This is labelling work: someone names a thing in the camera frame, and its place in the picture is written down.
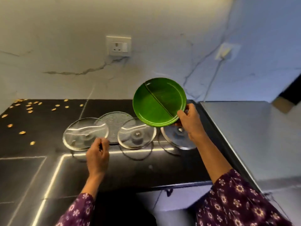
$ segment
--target switch plate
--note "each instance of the switch plate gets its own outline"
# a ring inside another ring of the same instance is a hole
[[[232,61],[238,55],[238,52],[241,48],[240,44],[230,44],[230,43],[223,43],[218,52],[216,53],[215,60],[222,60],[223,53],[230,49],[229,55],[225,58],[226,61]]]
[[[131,56],[132,39],[130,37],[106,36],[107,54],[112,56]]]

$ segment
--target hand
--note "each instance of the hand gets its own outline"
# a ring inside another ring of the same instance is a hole
[[[99,150],[99,145],[102,144],[102,151]],[[87,151],[87,166],[89,177],[103,178],[108,168],[109,163],[109,141],[106,138],[96,138],[94,143]]]
[[[206,132],[194,104],[186,105],[186,109],[188,109],[187,115],[182,110],[179,110],[177,114],[183,128],[188,132],[190,140],[196,144],[201,137],[206,136]]]

